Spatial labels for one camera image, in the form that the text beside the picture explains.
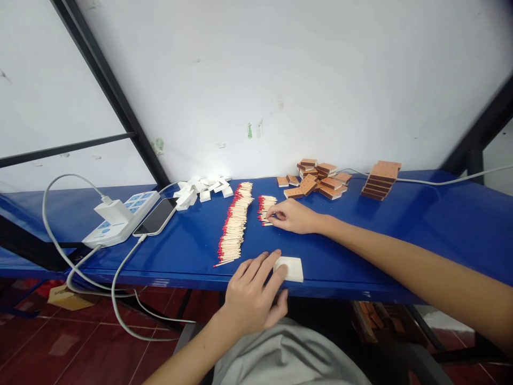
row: phone charger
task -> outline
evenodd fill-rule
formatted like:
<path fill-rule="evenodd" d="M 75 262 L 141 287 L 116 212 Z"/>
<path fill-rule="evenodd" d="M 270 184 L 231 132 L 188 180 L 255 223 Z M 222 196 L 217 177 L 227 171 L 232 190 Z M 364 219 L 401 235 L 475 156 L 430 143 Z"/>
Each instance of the phone charger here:
<path fill-rule="evenodd" d="M 125 204 L 116 199 L 109 204 L 100 203 L 95 207 L 95 211 L 111 225 L 118 225 L 129 222 L 134 215 L 126 208 Z"/>

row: white wall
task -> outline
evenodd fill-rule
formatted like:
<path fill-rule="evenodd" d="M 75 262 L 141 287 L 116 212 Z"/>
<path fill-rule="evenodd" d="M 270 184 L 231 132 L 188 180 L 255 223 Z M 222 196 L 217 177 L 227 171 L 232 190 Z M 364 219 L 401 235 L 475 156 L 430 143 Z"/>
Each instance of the white wall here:
<path fill-rule="evenodd" d="M 512 70 L 499 0 L 80 4 L 172 180 L 283 175 L 302 157 L 436 168 Z M 0 2 L 0 34 L 0 156 L 124 132 L 49 1 Z M 0 169 L 0 193 L 64 172 L 153 182 L 129 141 L 36 164 Z"/>
<path fill-rule="evenodd" d="M 50 1 L 1 1 L 0 36 L 0 157 L 125 132 Z M 0 193 L 42 190 L 70 172 L 98 186 L 154 183 L 130 140 L 35 164 L 1 168 Z"/>
<path fill-rule="evenodd" d="M 302 157 L 437 168 L 513 68 L 499 0 L 81 6 L 172 179 L 283 175 Z"/>
<path fill-rule="evenodd" d="M 513 164 L 513 120 L 483 152 L 484 169 Z M 513 168 L 485 175 L 485 186 L 513 196 Z"/>

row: white cable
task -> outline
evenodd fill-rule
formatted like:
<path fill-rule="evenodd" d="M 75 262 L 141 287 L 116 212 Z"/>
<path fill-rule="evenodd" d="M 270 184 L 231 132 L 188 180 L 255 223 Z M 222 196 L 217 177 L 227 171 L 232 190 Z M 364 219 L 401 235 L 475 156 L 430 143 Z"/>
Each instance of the white cable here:
<path fill-rule="evenodd" d="M 173 182 L 171 184 L 168 184 L 167 186 L 165 186 L 162 190 L 159 191 L 159 194 L 162 194 L 164 192 L 164 190 L 167 190 L 169 187 L 171 186 L 174 186 L 175 184 L 177 184 L 178 182 Z"/>
<path fill-rule="evenodd" d="M 100 190 L 98 190 L 96 188 L 96 186 L 94 184 L 92 184 L 89 180 L 87 180 L 86 178 L 84 178 L 83 176 L 80 176 L 80 175 L 77 175 L 77 174 L 64 174 L 64 175 L 60 175 L 58 177 L 56 177 L 54 180 L 51 181 L 51 183 L 48 185 L 48 187 L 46 188 L 46 190 L 44 191 L 44 194 L 43 194 L 43 224 L 44 224 L 44 228 L 46 229 L 46 232 L 48 233 L 48 236 L 50 237 L 50 239 L 52 240 L 53 244 L 55 245 L 57 251 L 59 252 L 60 256 L 66 261 L 66 263 L 68 263 L 68 265 L 71 267 L 71 269 L 77 273 L 80 277 L 82 277 L 84 280 L 86 280 L 87 282 L 93 284 L 94 286 L 96 287 L 99 287 L 99 288 L 102 288 L 102 289 L 105 289 L 105 290 L 110 290 L 111 288 L 109 286 L 103 286 L 102 284 L 99 284 L 95 281 L 93 281 L 91 278 L 88 278 L 85 274 L 83 274 L 80 270 L 78 270 L 76 268 L 76 266 L 74 265 L 73 262 L 71 262 L 71 260 L 68 258 L 68 256 L 66 255 L 66 253 L 64 253 L 64 250 L 60 247 L 59 245 L 59 242 L 57 242 L 57 239 L 55 238 L 55 236 L 53 235 L 53 232 L 52 230 L 50 229 L 50 225 L 48 223 L 48 218 L 46 217 L 46 199 L 47 199 L 47 196 L 48 196 L 48 191 L 50 190 L 50 188 L 53 186 L 53 184 L 55 182 L 57 182 L 59 179 L 65 177 L 65 176 L 76 176 L 77 178 L 80 178 L 82 179 L 83 181 L 89 183 L 91 185 L 91 187 L 94 188 L 94 190 L 100 194 L 100 196 L 102 198 L 105 197 L 104 194 L 102 194 L 102 192 Z M 120 297 L 133 297 L 133 294 L 122 294 L 120 295 Z"/>
<path fill-rule="evenodd" d="M 50 228 L 50 224 L 48 223 L 48 218 L 46 217 L 46 199 L 47 199 L 47 196 L 48 196 L 48 191 L 50 190 L 50 188 L 53 186 L 53 184 L 55 182 L 57 182 L 59 179 L 65 177 L 65 176 L 76 176 L 77 178 L 80 178 L 82 179 L 83 181 L 89 183 L 93 188 L 94 190 L 102 197 L 102 200 L 103 198 L 108 198 L 106 195 L 102 194 L 102 192 L 100 190 L 98 190 L 96 188 L 96 186 L 94 184 L 92 184 L 92 182 L 90 182 L 89 180 L 87 180 L 86 178 L 80 176 L 80 175 L 77 175 L 77 174 L 63 174 L 63 175 L 60 175 L 58 176 L 57 178 L 55 178 L 54 180 L 51 181 L 51 183 L 48 185 L 48 187 L 46 188 L 46 190 L 44 191 L 44 194 L 43 194 L 43 209 L 42 209 L 42 216 L 43 216 L 43 224 L 44 224 L 44 227 L 46 229 L 46 232 L 48 233 L 48 236 L 50 237 L 50 239 L 52 240 L 53 244 L 55 245 L 57 251 L 59 252 L 59 254 L 61 255 L 61 257 L 68 263 L 68 265 L 71 267 L 71 271 L 70 273 L 68 274 L 68 277 L 66 279 L 66 284 L 67 286 L 69 287 L 70 290 L 74 291 L 74 292 L 78 292 L 78 293 L 81 293 L 81 294 L 94 294 L 94 295 L 100 295 L 100 296 L 107 296 L 107 297 L 112 297 L 112 303 L 113 303 L 113 307 L 114 307 L 114 313 L 116 314 L 116 317 L 118 319 L 118 322 L 119 324 L 132 336 L 136 337 L 136 338 L 139 338 L 141 340 L 145 340 L 145 341 L 173 341 L 175 340 L 175 338 L 173 339 L 158 339 L 158 338 L 147 338 L 147 337 L 143 337 L 143 336 L 140 336 L 134 332 L 132 332 L 128 327 L 127 325 L 123 322 L 123 320 L 121 319 L 121 317 L 119 316 L 119 311 L 118 311 L 118 307 L 117 307 L 117 303 L 116 303 L 116 297 L 117 298 L 126 298 L 126 297 L 132 297 L 135 295 L 135 298 L 137 299 L 137 302 L 139 303 L 139 305 L 141 306 L 141 308 L 143 310 L 145 310 L 148 314 L 151 314 L 152 316 L 154 317 L 157 317 L 157 318 L 160 318 L 160 319 L 164 319 L 164 320 L 169 320 L 169 321 L 177 321 L 177 322 L 190 322 L 190 323 L 196 323 L 195 321 L 189 321 L 189 320 L 178 320 L 178 319 L 174 319 L 174 318 L 166 318 L 166 317 L 162 317 L 160 315 L 157 315 L 157 314 L 154 314 L 152 313 L 151 311 L 149 311 L 148 309 L 146 309 L 144 307 L 144 305 L 141 303 L 141 301 L 139 300 L 139 296 L 137 295 L 137 290 L 135 289 L 127 289 L 127 290 L 133 290 L 134 291 L 134 294 L 125 294 L 125 295 L 119 295 L 119 294 L 116 294 L 115 291 L 116 290 L 122 290 L 124 291 L 125 289 L 115 289 L 115 282 L 118 278 L 118 275 L 119 273 L 121 272 L 121 269 L 123 268 L 123 265 L 127 262 L 127 260 L 131 257 L 131 255 L 134 253 L 134 251 L 137 249 L 137 247 L 139 246 L 139 244 L 146 239 L 147 235 L 144 234 L 141 238 L 139 238 L 137 244 L 132 248 L 132 250 L 130 251 L 130 253 L 126 256 L 126 258 L 124 259 L 124 261 L 121 263 L 121 265 L 119 266 L 117 272 L 116 272 L 116 275 L 114 276 L 114 280 L 112 282 L 112 285 L 110 287 L 107 287 L 107 286 L 103 286 L 95 281 L 93 281 L 92 279 L 88 278 L 85 274 L 83 274 L 78 268 L 84 264 L 89 258 L 91 258 L 101 247 L 102 245 L 97 245 L 94 249 L 92 249 L 84 258 L 82 258 L 82 260 L 77 263 L 76 265 L 71 262 L 71 260 L 68 258 L 68 256 L 64 253 L 64 250 L 60 247 L 59 243 L 57 242 L 57 239 L 55 238 L 55 236 L 53 235 L 53 232 Z M 167 189 L 168 187 L 171 187 L 173 186 L 174 184 L 176 184 L 177 182 L 175 183 L 171 183 L 169 184 L 168 186 L 164 187 L 161 191 L 163 192 L 165 189 Z M 84 280 L 86 280 L 87 282 L 93 284 L 94 286 L 96 287 L 99 287 L 99 288 L 102 288 L 102 289 L 105 289 L 105 290 L 110 290 L 110 294 L 108 293 L 101 293 L 101 292 L 94 292 L 94 291 L 84 291 L 84 290 L 80 290 L 80 289 L 77 289 L 76 287 L 73 286 L 73 275 L 74 273 L 77 273 L 80 277 L 82 277 Z"/>
<path fill-rule="evenodd" d="M 78 270 L 79 267 L 84 264 L 90 257 L 92 257 L 92 255 L 99 249 L 101 248 L 102 246 L 101 245 L 98 245 L 96 246 L 89 254 L 87 254 L 84 258 L 82 258 L 82 260 L 76 264 L 76 269 Z M 98 295 L 98 296 L 104 296 L 104 297 L 110 297 L 111 294 L 110 293 L 102 293 L 102 292 L 97 292 L 97 291 L 85 291 L 85 290 L 81 290 L 81 289 L 78 289 L 76 288 L 74 285 L 73 285 L 73 276 L 75 274 L 75 270 L 71 270 L 68 274 L 68 278 L 66 279 L 66 285 L 68 286 L 68 288 L 71 290 L 71 291 L 74 291 L 74 292 L 77 292 L 77 293 L 80 293 L 80 294 L 92 294 L 92 295 Z M 163 320 L 167 320 L 167 321 L 176 321 L 176 322 L 188 322 L 188 323 L 191 323 L 191 324 L 195 324 L 196 322 L 195 321 L 189 321 L 189 320 L 180 320 L 180 319 L 175 319 L 175 318 L 167 318 L 167 317 L 162 317 L 161 315 L 158 315 L 158 314 L 155 314 L 155 313 L 152 313 L 151 311 L 149 311 L 141 302 L 141 300 L 139 299 L 139 296 L 138 296 L 138 293 L 137 293 L 137 290 L 136 289 L 126 289 L 126 290 L 133 290 L 134 291 L 134 294 L 135 294 L 135 298 L 137 300 L 137 302 L 139 303 L 139 306 L 143 308 L 143 310 L 148 313 L 148 314 L 151 314 L 152 316 L 154 317 L 157 317 L 157 318 L 160 318 L 160 319 L 163 319 Z"/>
<path fill-rule="evenodd" d="M 79 267 L 82 266 L 82 264 L 84 264 L 90 257 L 92 257 L 94 255 L 94 253 L 100 249 L 102 247 L 102 245 L 97 245 L 93 250 L 91 250 L 91 252 L 89 254 L 87 254 L 85 257 L 83 257 L 80 262 L 78 262 L 76 265 L 75 265 L 75 269 L 72 269 L 69 274 L 68 274 L 68 277 L 66 278 L 66 285 L 68 286 L 68 289 L 70 289 L 71 291 L 74 291 L 76 293 L 79 293 L 79 294 L 90 294 L 90 295 L 97 295 L 97 296 L 102 296 L 102 297 L 110 297 L 111 294 L 108 292 L 108 293 L 104 293 L 104 292 L 100 292 L 100 291 L 86 291 L 86 290 L 82 290 L 82 289 L 78 289 L 77 287 L 75 287 L 75 285 L 73 284 L 73 276 L 75 275 L 75 272 L 79 271 Z M 134 291 L 134 294 L 130 294 L 130 295 L 120 295 L 120 294 L 116 294 L 116 297 L 117 298 L 126 298 L 126 297 L 132 297 L 132 296 L 136 296 L 137 297 L 137 290 L 135 289 L 130 289 L 130 288 L 127 288 L 127 289 L 116 289 L 116 290 L 124 290 L 124 291 L 127 291 L 127 290 L 133 290 Z M 144 290 L 146 290 L 146 287 L 142 288 L 139 292 L 142 293 Z"/>
<path fill-rule="evenodd" d="M 161 338 L 148 338 L 148 337 L 144 337 L 142 335 L 139 335 L 137 333 L 135 333 L 134 331 L 130 330 L 130 328 L 125 324 L 125 322 L 123 322 L 123 320 L 121 319 L 121 315 L 119 314 L 119 309 L 118 309 L 118 304 L 116 303 L 116 296 L 115 296 L 115 293 L 114 293 L 114 287 L 116 285 L 116 281 L 118 280 L 118 276 L 119 274 L 121 273 L 121 270 L 123 269 L 123 266 L 125 265 L 126 262 L 128 262 L 128 260 L 130 259 L 130 257 L 134 254 L 135 250 L 139 247 L 139 245 L 146 239 L 147 237 L 147 234 L 143 234 L 141 236 L 141 238 L 139 238 L 139 240 L 137 241 L 137 243 L 135 244 L 135 246 L 130 250 L 130 253 L 127 254 L 127 256 L 125 257 L 125 259 L 123 260 L 123 262 L 121 262 L 121 265 L 119 265 L 118 267 L 118 270 L 116 271 L 115 275 L 114 275 L 114 278 L 112 280 L 112 289 L 111 289 L 111 296 L 112 296 L 112 307 L 114 308 L 114 314 L 116 314 L 116 318 L 118 319 L 118 322 L 119 324 L 121 325 L 121 327 L 123 329 L 125 329 L 125 331 L 130 334 L 131 336 L 133 337 L 136 337 L 140 340 L 143 340 L 143 341 L 155 341 L 155 342 L 160 342 L 160 341 L 174 341 L 176 338 L 171 338 L 171 339 L 161 339 Z M 139 305 L 141 305 L 141 307 L 147 311 L 147 309 L 145 309 L 142 304 L 139 302 Z M 156 315 L 156 314 L 153 314 L 151 312 L 148 312 L 150 313 L 151 315 L 153 316 L 156 316 L 158 318 L 162 318 L 162 319 L 166 319 L 166 320 L 171 320 L 171 321 L 182 321 L 182 322 L 190 322 L 190 323 L 193 323 L 195 324 L 194 321 L 184 321 L 184 320 L 175 320 L 175 319 L 171 319 L 171 318 L 165 318 L 165 317 L 161 317 L 159 315 Z"/>
<path fill-rule="evenodd" d="M 439 183 L 428 182 L 428 181 L 421 181 L 421 180 L 415 180 L 415 179 L 402 179 L 402 178 L 398 178 L 397 181 L 398 182 L 410 182 L 410 183 L 428 184 L 430 186 L 445 186 L 447 184 L 463 182 L 465 180 L 469 180 L 469 179 L 475 178 L 477 176 L 485 175 L 485 174 L 488 174 L 488 173 L 492 173 L 492 172 L 496 172 L 496 171 L 500 171 L 500 170 L 506 170 L 507 168 L 513 168 L 513 165 L 492 168 L 491 170 L 481 171 L 481 172 L 473 174 L 473 175 L 468 175 L 468 176 L 464 176 L 462 178 L 454 179 L 454 180 L 447 181 L 447 182 L 439 182 Z M 362 173 L 361 171 L 355 170 L 353 168 L 345 168 L 345 169 L 340 170 L 340 171 L 345 171 L 345 170 L 351 170 L 351 171 L 354 171 L 357 174 L 362 174 L 362 175 L 365 175 L 365 176 L 369 175 L 367 173 Z"/>

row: pile of matchsticks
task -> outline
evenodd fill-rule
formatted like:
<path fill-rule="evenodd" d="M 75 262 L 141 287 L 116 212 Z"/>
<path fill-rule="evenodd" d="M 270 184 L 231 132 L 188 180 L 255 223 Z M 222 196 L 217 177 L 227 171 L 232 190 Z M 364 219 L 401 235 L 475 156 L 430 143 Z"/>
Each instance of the pile of matchsticks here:
<path fill-rule="evenodd" d="M 246 229 L 247 208 L 253 201 L 251 189 L 253 184 L 244 182 L 239 184 L 235 191 L 234 201 L 228 208 L 228 217 L 223 226 L 223 235 L 219 241 L 217 254 L 219 262 L 214 267 L 233 262 L 240 258 L 240 244 L 244 242 L 244 230 Z"/>
<path fill-rule="evenodd" d="M 258 197 L 258 219 L 262 222 L 262 226 L 272 226 L 273 224 L 266 219 L 267 210 L 271 206 L 276 204 L 277 200 L 275 197 L 271 197 L 268 195 L 260 195 Z"/>

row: matchstick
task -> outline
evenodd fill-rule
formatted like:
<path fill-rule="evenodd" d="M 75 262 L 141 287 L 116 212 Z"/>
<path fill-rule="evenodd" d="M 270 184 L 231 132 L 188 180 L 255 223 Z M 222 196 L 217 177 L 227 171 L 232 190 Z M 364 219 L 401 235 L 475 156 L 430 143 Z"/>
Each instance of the matchstick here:
<path fill-rule="evenodd" d="M 226 265 L 227 263 L 230 263 L 230 262 L 233 262 L 233 261 L 234 261 L 234 259 L 228 260 L 226 262 L 221 262 L 220 264 L 214 265 L 214 267 L 218 267 L 218 266 L 221 266 L 221 265 Z"/>

